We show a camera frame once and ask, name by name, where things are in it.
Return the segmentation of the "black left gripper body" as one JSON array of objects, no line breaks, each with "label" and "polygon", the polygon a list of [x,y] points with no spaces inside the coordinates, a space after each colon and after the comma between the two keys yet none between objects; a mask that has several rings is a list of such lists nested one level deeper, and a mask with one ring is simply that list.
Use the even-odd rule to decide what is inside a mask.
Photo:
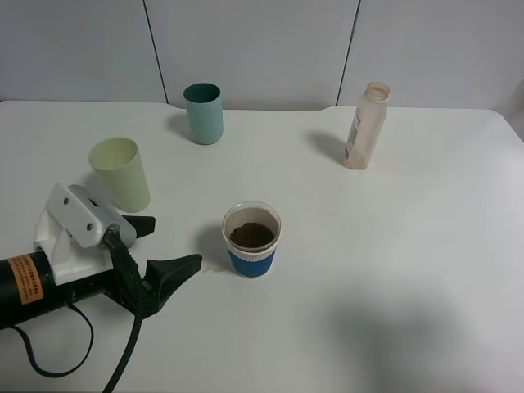
[{"label": "black left gripper body", "polygon": [[145,277],[108,269],[86,278],[59,285],[52,263],[44,261],[44,311],[72,305],[79,300],[104,294],[135,316],[148,318],[164,305],[164,263],[148,260]]}]

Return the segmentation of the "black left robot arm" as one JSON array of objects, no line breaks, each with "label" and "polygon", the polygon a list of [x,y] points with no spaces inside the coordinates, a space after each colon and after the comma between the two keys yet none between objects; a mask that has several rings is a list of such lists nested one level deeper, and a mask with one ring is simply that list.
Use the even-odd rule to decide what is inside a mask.
[{"label": "black left robot arm", "polygon": [[148,260],[145,276],[111,225],[103,234],[102,249],[110,255],[110,268],[65,284],[57,284],[43,251],[1,261],[1,328],[9,328],[78,300],[104,294],[134,316],[138,325],[157,314],[166,301],[201,270],[202,256]]}]

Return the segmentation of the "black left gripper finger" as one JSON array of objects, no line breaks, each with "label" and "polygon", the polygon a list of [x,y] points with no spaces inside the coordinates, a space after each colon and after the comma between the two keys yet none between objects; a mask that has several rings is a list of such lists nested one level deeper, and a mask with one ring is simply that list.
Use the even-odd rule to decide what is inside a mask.
[{"label": "black left gripper finger", "polygon": [[122,215],[120,239],[123,242],[135,242],[146,237],[156,228],[156,218],[152,216]]},{"label": "black left gripper finger", "polygon": [[145,272],[149,311],[160,311],[167,300],[201,270],[202,256],[187,255],[173,260],[148,260]]}]

